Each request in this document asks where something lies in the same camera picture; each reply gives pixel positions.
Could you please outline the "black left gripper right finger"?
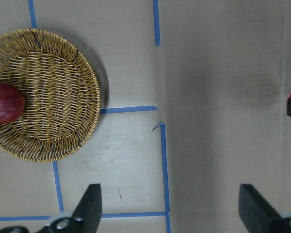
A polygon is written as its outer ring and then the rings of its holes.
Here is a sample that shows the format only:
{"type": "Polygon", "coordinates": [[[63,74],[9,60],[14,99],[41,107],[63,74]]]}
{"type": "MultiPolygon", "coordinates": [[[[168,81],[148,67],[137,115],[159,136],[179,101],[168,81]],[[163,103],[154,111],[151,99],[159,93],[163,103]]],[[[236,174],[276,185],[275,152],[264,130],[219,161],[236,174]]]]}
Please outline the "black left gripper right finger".
{"type": "Polygon", "coordinates": [[[241,184],[239,217],[249,233],[291,233],[291,217],[282,217],[251,184],[241,184]]]}

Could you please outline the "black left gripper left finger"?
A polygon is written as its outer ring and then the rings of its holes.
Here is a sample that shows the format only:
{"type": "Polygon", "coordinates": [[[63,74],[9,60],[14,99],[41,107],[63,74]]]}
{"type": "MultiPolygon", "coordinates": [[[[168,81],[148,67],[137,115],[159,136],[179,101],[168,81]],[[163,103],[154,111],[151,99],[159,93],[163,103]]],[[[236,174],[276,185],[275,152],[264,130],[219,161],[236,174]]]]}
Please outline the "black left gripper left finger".
{"type": "Polygon", "coordinates": [[[100,184],[90,184],[70,216],[56,218],[46,224],[40,233],[95,233],[102,216],[100,184]]]}

